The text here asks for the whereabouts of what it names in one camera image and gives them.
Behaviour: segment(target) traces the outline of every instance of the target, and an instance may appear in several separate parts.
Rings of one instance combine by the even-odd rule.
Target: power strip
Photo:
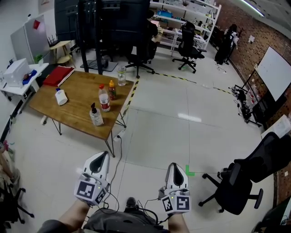
[[[123,137],[123,135],[124,135],[124,133],[125,133],[125,129],[124,130],[122,130],[122,131],[120,131],[114,138],[113,138],[113,140],[115,141],[115,142],[119,142],[120,141],[120,139],[119,139],[119,137],[120,138],[122,138]]]

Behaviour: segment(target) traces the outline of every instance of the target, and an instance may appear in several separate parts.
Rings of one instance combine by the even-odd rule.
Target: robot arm
[[[86,160],[74,195],[90,205],[99,205],[108,193],[110,184],[106,181],[110,156],[107,151],[97,153]]]
[[[191,198],[188,189],[188,177],[176,163],[168,167],[166,185],[159,190],[167,214],[186,213],[191,209]]]

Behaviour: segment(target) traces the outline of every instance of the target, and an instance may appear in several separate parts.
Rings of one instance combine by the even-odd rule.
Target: red sticker
[[[33,28],[37,30],[39,25],[40,25],[40,22],[35,20],[35,22],[33,23]]]

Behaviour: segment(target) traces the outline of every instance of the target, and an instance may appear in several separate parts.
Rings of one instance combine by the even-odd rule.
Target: black office chair
[[[30,217],[34,218],[35,216],[25,209],[23,209],[18,204],[18,199],[21,192],[25,192],[24,188],[20,188],[16,194],[13,196],[11,188],[13,185],[7,185],[4,181],[4,189],[0,188],[0,194],[4,196],[3,202],[0,203],[0,222],[3,224],[4,222],[17,222],[20,220],[21,224],[25,223],[25,220],[21,219],[18,209],[22,210],[24,213],[28,214]]]
[[[228,168],[218,173],[222,179],[221,183],[217,182],[208,174],[203,174],[203,178],[208,178],[217,186],[215,194],[199,203],[203,206],[206,202],[215,198],[221,206],[222,213],[224,210],[239,215],[248,199],[256,200],[255,209],[258,209],[263,190],[260,189],[258,195],[250,195],[252,182],[260,182],[267,176],[286,167],[291,161],[291,154],[287,153],[291,145],[289,135],[281,139],[274,133],[268,133],[254,152],[246,159],[236,159]]]
[[[195,26],[190,22],[186,22],[182,26],[182,42],[179,44],[178,52],[183,58],[182,59],[175,58],[172,60],[184,62],[184,64],[178,68],[179,70],[181,70],[184,65],[188,64],[193,69],[193,73],[196,72],[196,69],[194,68],[196,67],[196,63],[194,61],[190,61],[189,58],[193,58],[195,60],[197,58],[203,59],[204,56],[201,54],[201,52],[207,52],[204,49],[196,49],[193,47],[194,43],[193,39],[195,36],[194,30]]]
[[[151,37],[145,38],[145,42],[141,45],[136,47],[136,55],[129,54],[127,56],[128,63],[132,63],[130,65],[125,66],[126,68],[134,67],[136,66],[136,77],[140,78],[138,75],[139,67],[146,68],[151,71],[152,74],[155,73],[154,69],[146,66],[144,63],[147,63],[147,61],[152,58],[152,53],[150,51],[151,49]]]

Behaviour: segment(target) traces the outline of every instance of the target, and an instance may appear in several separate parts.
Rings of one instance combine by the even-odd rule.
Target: whiteboard
[[[291,83],[291,65],[271,47],[268,48],[256,71],[275,101]]]

